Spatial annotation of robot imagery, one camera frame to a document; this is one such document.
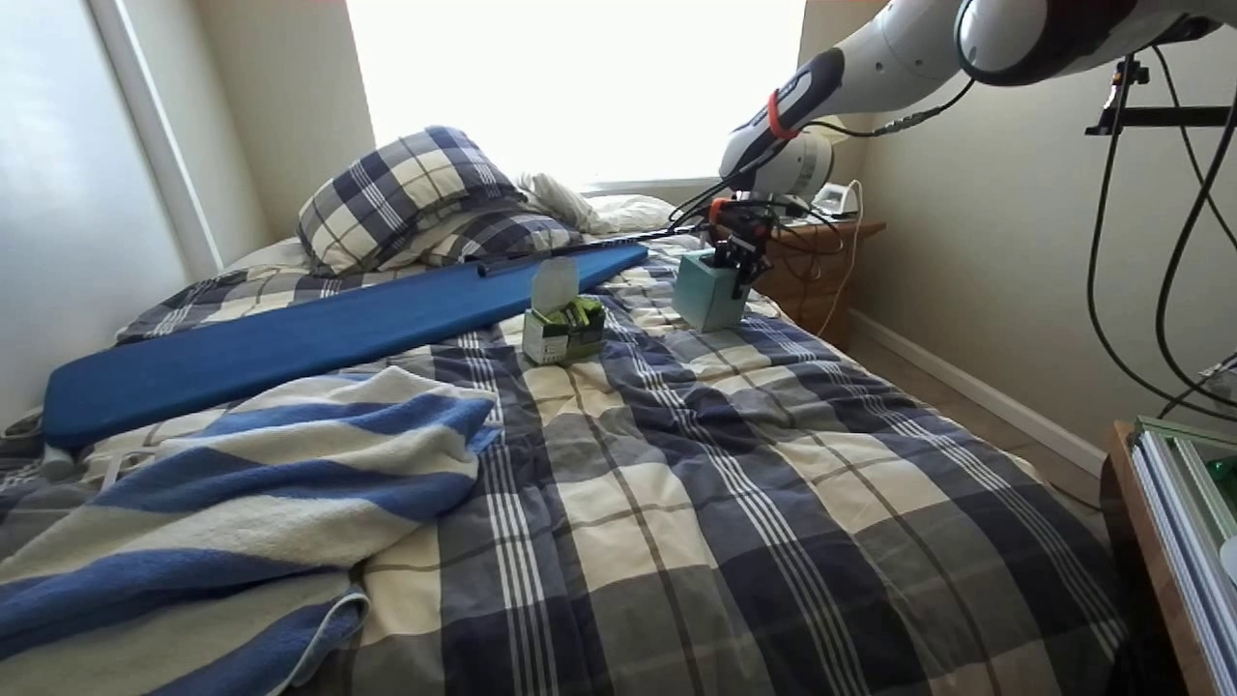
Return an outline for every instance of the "wooden furniture edge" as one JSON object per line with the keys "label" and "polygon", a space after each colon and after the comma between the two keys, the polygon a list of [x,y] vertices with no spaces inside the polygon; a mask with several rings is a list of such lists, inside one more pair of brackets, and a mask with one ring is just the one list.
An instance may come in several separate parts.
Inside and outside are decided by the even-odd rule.
{"label": "wooden furniture edge", "polygon": [[1139,488],[1139,480],[1133,471],[1129,444],[1133,444],[1133,426],[1118,423],[1115,426],[1115,441],[1111,441],[1107,475],[1115,475],[1115,485],[1118,485],[1115,494],[1121,494],[1121,498],[1107,494],[1107,516],[1111,516],[1111,507],[1121,507],[1125,521],[1133,528],[1136,553],[1146,556],[1139,568],[1154,582],[1161,624],[1167,629],[1167,644],[1173,644],[1174,664],[1181,664],[1181,672],[1187,680],[1187,693],[1192,696],[1214,696],[1219,684],[1214,684],[1209,664],[1201,658],[1197,636],[1194,636],[1194,626],[1187,618],[1183,587],[1174,586],[1174,575],[1167,568],[1164,534],[1154,521],[1154,507],[1148,507],[1146,488]]}
{"label": "wooden furniture edge", "polygon": [[884,222],[779,225],[768,244],[789,252],[848,252],[855,236],[871,240],[877,234],[884,234]]}

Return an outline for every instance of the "bright window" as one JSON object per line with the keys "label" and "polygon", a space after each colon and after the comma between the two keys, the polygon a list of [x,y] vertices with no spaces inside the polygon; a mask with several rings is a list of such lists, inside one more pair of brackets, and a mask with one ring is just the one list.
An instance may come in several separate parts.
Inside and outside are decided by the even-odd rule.
{"label": "bright window", "polygon": [[467,132],[504,172],[712,177],[797,69],[806,0],[347,0],[374,138]]}

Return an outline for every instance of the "blue and white plaid blanket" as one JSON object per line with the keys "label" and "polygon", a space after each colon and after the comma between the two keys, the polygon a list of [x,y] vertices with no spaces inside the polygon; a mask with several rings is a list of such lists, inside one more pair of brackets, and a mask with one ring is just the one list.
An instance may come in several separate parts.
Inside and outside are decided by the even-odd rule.
{"label": "blue and white plaid blanket", "polygon": [[388,373],[165,441],[0,564],[4,693],[277,693],[353,646],[353,568],[460,507],[489,397]]}
{"label": "blue and white plaid blanket", "polygon": [[[1107,542],[1026,459],[764,300],[739,332],[694,332],[678,252],[655,244],[603,288],[600,360],[522,364],[517,318],[379,360],[485,396],[491,444],[451,516],[356,568],[360,639],[312,689],[1107,693],[1125,639]],[[267,307],[227,294],[152,325]],[[212,417],[112,439],[84,463],[142,470]]]}

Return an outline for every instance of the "black cable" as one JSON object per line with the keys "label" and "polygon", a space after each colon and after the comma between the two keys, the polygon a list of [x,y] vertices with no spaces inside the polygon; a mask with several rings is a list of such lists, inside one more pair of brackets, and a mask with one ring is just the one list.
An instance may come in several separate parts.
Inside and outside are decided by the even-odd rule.
{"label": "black cable", "polygon": [[1208,391],[1209,378],[1232,373],[1232,364],[1237,364],[1237,351],[1230,351],[1221,364],[1214,364],[1214,368],[1209,368],[1197,383],[1192,383],[1183,396],[1167,397],[1164,409],[1161,409],[1161,417],[1167,417],[1167,413],[1173,413],[1174,407],[1183,407],[1192,396]]}
{"label": "black cable", "polygon": [[[1161,57],[1161,75],[1164,75],[1173,109],[1183,109],[1183,96],[1174,95],[1174,77],[1173,77],[1173,65],[1167,65],[1167,57],[1164,57],[1164,49],[1161,49],[1161,47],[1154,47],[1154,49],[1157,49],[1157,57]],[[1197,186],[1201,186],[1201,167],[1197,167],[1197,156],[1194,156],[1194,138],[1192,138],[1192,132],[1187,132],[1183,124],[1181,124],[1174,132],[1183,137],[1192,172],[1194,172],[1194,177],[1197,177]],[[1208,196],[1208,211],[1209,211],[1209,216],[1221,225],[1221,234],[1230,236],[1230,244],[1237,249],[1237,236],[1232,236],[1232,230],[1230,230],[1230,222],[1227,222],[1227,212],[1219,211],[1214,196]]]}
{"label": "black cable", "polygon": [[[1167,397],[1174,403],[1174,396],[1161,391],[1157,383],[1148,383],[1146,376],[1136,376],[1121,351],[1115,349],[1101,318],[1097,318],[1097,294],[1093,294],[1093,281],[1097,281],[1097,249],[1101,249],[1101,236],[1107,236],[1107,212],[1111,212],[1111,189],[1115,189],[1115,172],[1118,172],[1118,149],[1121,149],[1121,120],[1125,120],[1125,104],[1129,104],[1129,75],[1133,75],[1133,56],[1125,57],[1125,77],[1118,83],[1118,96],[1115,96],[1115,137],[1111,137],[1111,156],[1107,156],[1107,172],[1101,172],[1101,189],[1097,189],[1097,200],[1093,200],[1093,225],[1089,225],[1089,257],[1087,257],[1087,318],[1089,318],[1089,330],[1097,337],[1097,345],[1107,349],[1107,356],[1118,364],[1118,373],[1125,373],[1125,378],[1133,378],[1136,388],[1154,391],[1157,397]],[[1181,403],[1183,409],[1194,409],[1194,413],[1208,413],[1208,417],[1221,417],[1221,423],[1232,423],[1230,413],[1221,409],[1208,409],[1208,407],[1194,407],[1194,403]]]}
{"label": "black cable", "polygon": [[1214,149],[1208,177],[1201,177],[1201,186],[1194,194],[1194,207],[1192,207],[1192,212],[1183,222],[1183,234],[1174,236],[1173,258],[1167,258],[1164,280],[1161,280],[1161,300],[1157,300],[1157,345],[1161,345],[1161,356],[1164,356],[1164,364],[1173,368],[1174,378],[1183,378],[1187,388],[1197,388],[1197,391],[1201,391],[1201,383],[1183,373],[1183,364],[1174,360],[1174,351],[1167,345],[1167,300],[1173,300],[1173,288],[1174,288],[1174,270],[1181,270],[1181,263],[1183,263],[1183,257],[1192,249],[1194,230],[1197,230],[1197,212],[1209,200],[1214,177],[1227,167],[1232,132],[1237,132],[1237,95],[1232,95],[1232,104],[1230,104],[1230,120],[1227,120],[1221,142]]}
{"label": "black cable", "polygon": [[917,128],[917,124],[924,124],[924,120],[944,118],[944,113],[956,109],[972,89],[973,89],[973,77],[972,77],[951,102],[944,102],[944,104],[936,104],[936,109],[924,109],[924,113],[898,118],[898,120],[891,120],[891,124],[882,124],[882,128],[875,128],[875,132],[841,128],[841,124],[830,124],[830,120],[824,120],[824,118],[817,118],[817,120],[808,120],[808,124],[829,128],[829,132],[841,132],[841,137],[848,137],[848,138],[882,138],[882,137],[893,137],[893,132],[904,132],[904,128]]}
{"label": "black cable", "polygon": [[723,189],[727,189],[723,184],[712,184],[712,186],[705,186],[701,194],[694,194],[688,200],[682,200],[682,207],[670,212],[667,236],[673,236],[685,222],[705,216],[705,212],[707,212],[707,200],[712,200],[714,194],[723,194]]}

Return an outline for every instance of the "wooden nightstand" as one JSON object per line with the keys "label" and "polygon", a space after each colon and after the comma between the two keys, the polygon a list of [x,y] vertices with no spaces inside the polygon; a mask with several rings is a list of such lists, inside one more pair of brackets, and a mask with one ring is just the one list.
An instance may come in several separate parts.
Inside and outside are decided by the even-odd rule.
{"label": "wooden nightstand", "polygon": [[884,225],[789,225],[768,236],[764,276],[759,291],[768,294],[799,330],[848,349],[850,339],[850,280],[857,244]]}

